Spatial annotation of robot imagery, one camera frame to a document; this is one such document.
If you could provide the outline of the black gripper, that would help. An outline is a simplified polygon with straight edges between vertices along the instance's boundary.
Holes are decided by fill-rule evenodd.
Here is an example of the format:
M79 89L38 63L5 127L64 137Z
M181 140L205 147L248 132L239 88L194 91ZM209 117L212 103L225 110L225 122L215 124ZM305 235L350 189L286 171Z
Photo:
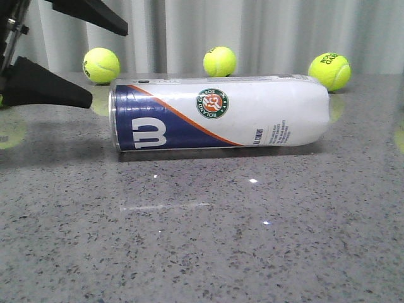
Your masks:
M16 43L29 31L24 21L31 1L1 0L1 89L3 107L19 105L63 105L88 109L92 94L25 57L18 57L10 68ZM87 21L120 36L128 34L128 23L99 0L51 0L52 9Z

